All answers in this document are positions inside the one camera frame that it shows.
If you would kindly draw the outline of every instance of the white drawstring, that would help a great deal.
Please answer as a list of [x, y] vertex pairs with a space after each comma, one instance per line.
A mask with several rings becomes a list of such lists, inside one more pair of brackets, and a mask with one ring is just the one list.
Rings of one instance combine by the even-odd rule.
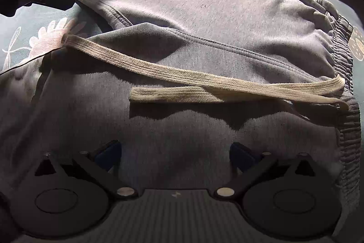
[[132, 88], [129, 100], [133, 102], [222, 103], [274, 97], [299, 102], [336, 104], [342, 109], [348, 109], [347, 103], [340, 99], [321, 96], [344, 87], [345, 80], [339, 75], [318, 83], [259, 84], [147, 62], [75, 35], [64, 36], [63, 42], [67, 46], [131, 72], [190, 85], [173, 88]]

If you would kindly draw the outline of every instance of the teal fabric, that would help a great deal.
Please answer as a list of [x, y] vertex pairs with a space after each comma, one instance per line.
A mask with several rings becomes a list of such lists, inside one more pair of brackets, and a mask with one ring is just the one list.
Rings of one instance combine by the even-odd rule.
[[0, 72], [31, 57], [32, 47], [40, 47], [37, 53], [47, 51], [42, 49], [44, 45], [36, 44], [41, 28], [44, 32], [49, 31], [50, 24], [65, 28], [73, 19], [76, 20], [71, 30], [85, 38], [112, 30], [105, 19], [82, 3], [75, 3], [66, 11], [33, 4], [19, 8], [14, 17], [0, 15], [0, 27], [5, 29], [0, 31]]

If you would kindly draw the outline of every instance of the metal screw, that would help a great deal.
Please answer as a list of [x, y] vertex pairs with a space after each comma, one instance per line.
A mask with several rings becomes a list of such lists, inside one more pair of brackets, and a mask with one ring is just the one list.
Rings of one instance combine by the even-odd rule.
[[235, 194], [235, 190], [231, 188], [219, 188], [216, 193], [221, 197], [231, 197]]
[[132, 188], [125, 187], [125, 188], [119, 188], [116, 192], [120, 196], [128, 197], [133, 195], [135, 193], [135, 190]]

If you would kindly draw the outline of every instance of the printed patch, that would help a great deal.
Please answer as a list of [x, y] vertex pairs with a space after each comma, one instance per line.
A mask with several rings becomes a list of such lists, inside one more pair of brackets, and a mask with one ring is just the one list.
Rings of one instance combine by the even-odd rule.
[[353, 32], [349, 39], [349, 48], [355, 58], [359, 61], [364, 59], [364, 37], [357, 27], [353, 27]]

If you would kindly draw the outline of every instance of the black circular disc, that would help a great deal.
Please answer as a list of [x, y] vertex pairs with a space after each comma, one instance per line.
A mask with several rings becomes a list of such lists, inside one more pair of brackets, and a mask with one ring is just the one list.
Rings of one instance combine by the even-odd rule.
[[105, 191], [91, 182], [44, 175], [19, 188], [10, 210], [27, 233], [54, 238], [84, 231], [105, 215], [108, 206]]
[[341, 214], [341, 204], [330, 187], [296, 175], [250, 188], [243, 198], [243, 211], [268, 235], [303, 239], [331, 230]]

